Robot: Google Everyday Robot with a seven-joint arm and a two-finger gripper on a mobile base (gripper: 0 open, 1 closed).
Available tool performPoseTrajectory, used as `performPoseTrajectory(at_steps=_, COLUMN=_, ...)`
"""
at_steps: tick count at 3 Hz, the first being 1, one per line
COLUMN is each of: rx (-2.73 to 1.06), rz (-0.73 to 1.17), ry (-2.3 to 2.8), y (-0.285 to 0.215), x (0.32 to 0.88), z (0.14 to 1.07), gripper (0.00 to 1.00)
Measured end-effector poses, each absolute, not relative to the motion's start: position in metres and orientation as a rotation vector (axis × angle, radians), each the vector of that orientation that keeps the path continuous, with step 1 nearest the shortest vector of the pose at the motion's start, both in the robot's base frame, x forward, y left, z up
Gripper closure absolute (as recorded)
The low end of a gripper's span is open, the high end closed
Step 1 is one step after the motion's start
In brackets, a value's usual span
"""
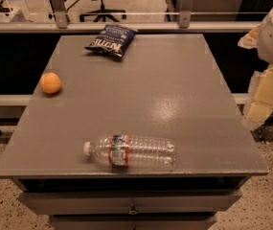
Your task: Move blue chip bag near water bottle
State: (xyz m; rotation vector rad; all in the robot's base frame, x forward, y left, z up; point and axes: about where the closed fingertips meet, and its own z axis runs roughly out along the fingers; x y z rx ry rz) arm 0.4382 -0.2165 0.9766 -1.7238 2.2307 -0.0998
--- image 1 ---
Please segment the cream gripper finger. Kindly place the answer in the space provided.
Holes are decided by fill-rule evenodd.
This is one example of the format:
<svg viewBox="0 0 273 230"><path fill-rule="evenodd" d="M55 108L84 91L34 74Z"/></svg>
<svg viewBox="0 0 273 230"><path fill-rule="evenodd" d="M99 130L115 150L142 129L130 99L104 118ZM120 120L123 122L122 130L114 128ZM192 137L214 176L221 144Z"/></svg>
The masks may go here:
<svg viewBox="0 0 273 230"><path fill-rule="evenodd" d="M242 124L249 130L262 126L273 112L273 64L263 72L255 71L248 87Z"/></svg>
<svg viewBox="0 0 273 230"><path fill-rule="evenodd" d="M253 28L246 35L244 35L238 42L238 46L244 49L255 49L258 47L258 34L260 25Z"/></svg>

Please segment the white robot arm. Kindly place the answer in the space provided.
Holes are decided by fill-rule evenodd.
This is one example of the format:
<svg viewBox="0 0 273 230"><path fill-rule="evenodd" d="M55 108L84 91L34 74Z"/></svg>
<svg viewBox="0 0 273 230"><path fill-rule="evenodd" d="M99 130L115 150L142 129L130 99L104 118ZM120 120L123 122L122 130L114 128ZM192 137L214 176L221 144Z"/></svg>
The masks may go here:
<svg viewBox="0 0 273 230"><path fill-rule="evenodd" d="M239 40L238 46L256 48L259 59L268 63L263 72L255 71L251 77L243 108L243 125L255 130L273 113L273 8L260 25Z"/></svg>

